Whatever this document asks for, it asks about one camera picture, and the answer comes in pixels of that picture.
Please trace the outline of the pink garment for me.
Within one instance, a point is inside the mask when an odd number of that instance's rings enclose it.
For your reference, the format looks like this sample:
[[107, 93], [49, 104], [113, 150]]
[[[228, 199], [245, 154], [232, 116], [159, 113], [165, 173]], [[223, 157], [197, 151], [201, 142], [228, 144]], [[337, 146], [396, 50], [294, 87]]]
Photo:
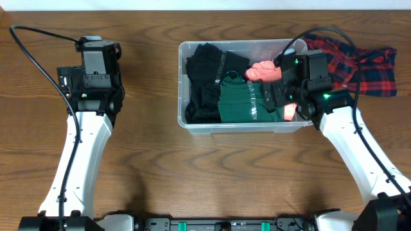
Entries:
[[[280, 67], [276, 67], [273, 61], [266, 60], [254, 63], [245, 72], [245, 77], [250, 81], [275, 82], [282, 80]], [[284, 106], [284, 119], [291, 121], [295, 115], [296, 103], [289, 103]]]

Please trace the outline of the clear plastic storage container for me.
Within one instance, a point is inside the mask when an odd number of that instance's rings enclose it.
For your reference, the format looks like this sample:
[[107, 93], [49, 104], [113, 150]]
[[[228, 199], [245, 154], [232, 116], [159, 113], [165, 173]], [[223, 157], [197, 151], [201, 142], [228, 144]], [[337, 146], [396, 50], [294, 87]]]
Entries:
[[[271, 40], [222, 40], [210, 41], [210, 44], [222, 51], [230, 51], [236, 55], [248, 58], [250, 63], [253, 64], [277, 58], [290, 41], [289, 38]], [[311, 121], [302, 119], [298, 114], [295, 114], [291, 121], [278, 123], [188, 123], [186, 121], [185, 110], [190, 102], [191, 82], [187, 76], [186, 62], [187, 58], [194, 55], [198, 45], [204, 45], [206, 43], [206, 41], [185, 41], [179, 46], [177, 121], [181, 127], [187, 129], [191, 134], [236, 132], [293, 133], [300, 128], [313, 124]]]

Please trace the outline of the dark green garment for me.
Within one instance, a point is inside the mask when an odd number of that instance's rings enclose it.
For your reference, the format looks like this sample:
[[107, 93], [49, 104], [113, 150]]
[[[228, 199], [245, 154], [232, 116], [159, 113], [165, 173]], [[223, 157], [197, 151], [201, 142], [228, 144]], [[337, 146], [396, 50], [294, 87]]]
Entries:
[[285, 122], [284, 107], [265, 106], [263, 83], [228, 74], [220, 83], [218, 110], [222, 123]]

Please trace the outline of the red plaid flannel shirt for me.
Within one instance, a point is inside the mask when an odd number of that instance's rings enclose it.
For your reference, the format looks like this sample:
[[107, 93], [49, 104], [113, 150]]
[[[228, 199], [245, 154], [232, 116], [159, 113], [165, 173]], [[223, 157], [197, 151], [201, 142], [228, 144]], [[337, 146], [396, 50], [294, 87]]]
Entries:
[[309, 50], [320, 49], [325, 52], [334, 89], [345, 88], [355, 92], [360, 82], [360, 94], [376, 97], [397, 95], [394, 74], [396, 49], [384, 47], [370, 50], [359, 47], [356, 55], [349, 44], [335, 38], [308, 34], [303, 40]]

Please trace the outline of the black trousers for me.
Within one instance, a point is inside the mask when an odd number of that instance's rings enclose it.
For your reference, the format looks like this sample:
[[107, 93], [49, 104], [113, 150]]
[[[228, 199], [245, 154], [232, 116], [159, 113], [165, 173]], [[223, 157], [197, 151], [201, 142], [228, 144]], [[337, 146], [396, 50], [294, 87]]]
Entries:
[[220, 83], [216, 83], [217, 58], [222, 50], [206, 43], [197, 46], [187, 58], [186, 72], [191, 84], [190, 102], [185, 109], [189, 124], [220, 123], [218, 100]]

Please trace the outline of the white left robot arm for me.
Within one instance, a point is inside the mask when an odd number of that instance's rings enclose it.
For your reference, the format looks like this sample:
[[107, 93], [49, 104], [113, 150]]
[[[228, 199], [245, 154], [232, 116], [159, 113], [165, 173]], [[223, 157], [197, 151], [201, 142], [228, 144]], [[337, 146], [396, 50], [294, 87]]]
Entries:
[[125, 96], [120, 71], [57, 71], [69, 114], [64, 150], [39, 213], [23, 217], [19, 230], [133, 230], [130, 214], [115, 212], [95, 221], [93, 212], [101, 157]]

